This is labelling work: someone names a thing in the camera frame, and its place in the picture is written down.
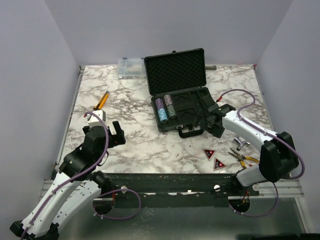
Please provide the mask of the green blue poker chip stack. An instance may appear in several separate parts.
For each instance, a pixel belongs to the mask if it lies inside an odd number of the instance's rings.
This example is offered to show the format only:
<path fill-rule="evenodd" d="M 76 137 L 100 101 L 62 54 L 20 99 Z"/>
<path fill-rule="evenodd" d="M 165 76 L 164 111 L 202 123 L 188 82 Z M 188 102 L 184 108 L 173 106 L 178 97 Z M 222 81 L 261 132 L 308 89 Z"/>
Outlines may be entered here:
<path fill-rule="evenodd" d="M 175 108 L 172 104 L 167 105 L 167 111 L 170 119 L 175 119 L 177 117 Z"/>

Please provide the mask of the black poker set case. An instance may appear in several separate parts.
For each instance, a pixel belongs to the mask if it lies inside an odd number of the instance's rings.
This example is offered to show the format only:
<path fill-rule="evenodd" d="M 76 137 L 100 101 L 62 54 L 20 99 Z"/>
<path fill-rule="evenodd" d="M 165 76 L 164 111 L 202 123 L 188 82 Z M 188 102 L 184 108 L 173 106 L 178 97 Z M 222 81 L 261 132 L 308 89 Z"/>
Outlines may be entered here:
<path fill-rule="evenodd" d="M 157 129 L 161 133 L 178 132 L 181 138 L 202 135 L 204 130 L 193 128 L 198 101 L 208 95 L 205 51 L 197 48 L 186 51 L 146 56 L 144 67 L 151 95 Z M 170 119 L 164 95 L 170 95 L 177 117 Z M 162 98 L 168 121 L 161 123 L 155 99 Z"/>

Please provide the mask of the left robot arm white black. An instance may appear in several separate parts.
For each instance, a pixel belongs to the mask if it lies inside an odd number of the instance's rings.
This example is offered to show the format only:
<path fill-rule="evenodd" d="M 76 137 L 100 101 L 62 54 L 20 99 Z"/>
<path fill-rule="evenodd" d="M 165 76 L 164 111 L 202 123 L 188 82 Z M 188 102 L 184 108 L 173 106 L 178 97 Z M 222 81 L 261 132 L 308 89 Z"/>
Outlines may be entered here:
<path fill-rule="evenodd" d="M 112 180 L 96 171 L 108 149 L 125 144 L 118 121 L 115 134 L 98 119 L 83 127 L 84 141 L 64 157 L 51 186 L 31 213 L 15 221 L 10 231 L 22 240 L 57 240 L 66 223 L 84 205 L 113 191 Z"/>

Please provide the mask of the triangular red black card box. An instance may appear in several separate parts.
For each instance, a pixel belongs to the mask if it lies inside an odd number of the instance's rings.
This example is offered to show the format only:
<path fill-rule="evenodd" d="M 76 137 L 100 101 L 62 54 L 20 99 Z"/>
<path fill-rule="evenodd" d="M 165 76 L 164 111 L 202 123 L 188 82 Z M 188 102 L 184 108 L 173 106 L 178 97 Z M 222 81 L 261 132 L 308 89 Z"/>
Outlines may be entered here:
<path fill-rule="evenodd" d="M 213 166 L 214 171 L 220 170 L 225 167 L 226 165 L 221 160 L 219 160 L 217 157 L 214 158 L 214 166 Z"/>
<path fill-rule="evenodd" d="M 203 152 L 204 152 L 206 158 L 210 161 L 212 159 L 212 157 L 214 156 L 216 151 L 213 150 L 213 149 L 203 149 Z"/>

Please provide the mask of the purple poker chip stack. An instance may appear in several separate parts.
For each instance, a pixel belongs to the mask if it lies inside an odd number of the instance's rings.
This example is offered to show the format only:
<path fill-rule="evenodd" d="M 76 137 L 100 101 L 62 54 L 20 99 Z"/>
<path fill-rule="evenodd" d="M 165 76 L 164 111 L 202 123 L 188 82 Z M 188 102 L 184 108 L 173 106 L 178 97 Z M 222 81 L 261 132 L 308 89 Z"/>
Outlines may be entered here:
<path fill-rule="evenodd" d="M 157 98 L 157 99 L 155 99 L 155 104 L 156 104 L 156 107 L 157 107 L 158 110 L 165 108 L 165 107 L 164 107 L 164 102 L 163 102 L 162 98 Z"/>

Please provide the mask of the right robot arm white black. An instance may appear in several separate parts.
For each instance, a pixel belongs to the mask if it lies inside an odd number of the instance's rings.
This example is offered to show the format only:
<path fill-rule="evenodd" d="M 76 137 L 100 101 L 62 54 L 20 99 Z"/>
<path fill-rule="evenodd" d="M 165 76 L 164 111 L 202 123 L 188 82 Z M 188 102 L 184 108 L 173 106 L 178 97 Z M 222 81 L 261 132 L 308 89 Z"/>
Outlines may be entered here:
<path fill-rule="evenodd" d="M 230 191 L 236 196 L 243 195 L 253 184 L 275 183 L 299 166 L 290 134 L 287 132 L 279 134 L 261 128 L 251 120 L 239 116 L 231 105 L 219 106 L 210 95 L 198 101 L 197 116 L 193 125 L 215 138 L 220 138 L 225 130 L 229 130 L 259 151 L 259 163 L 238 171 L 233 177 Z"/>

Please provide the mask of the light blue poker chip stack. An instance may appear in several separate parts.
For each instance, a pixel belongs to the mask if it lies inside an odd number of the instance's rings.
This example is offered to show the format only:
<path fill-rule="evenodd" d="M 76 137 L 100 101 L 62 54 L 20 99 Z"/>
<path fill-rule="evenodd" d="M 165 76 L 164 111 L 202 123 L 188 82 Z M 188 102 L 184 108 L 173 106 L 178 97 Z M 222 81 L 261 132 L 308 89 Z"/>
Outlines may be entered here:
<path fill-rule="evenodd" d="M 160 122 L 161 122 L 162 124 L 168 122 L 167 113 L 166 113 L 166 110 L 165 110 L 164 108 L 159 108 L 159 109 L 157 110 L 157 113 L 158 113 L 159 120 L 160 120 Z"/>

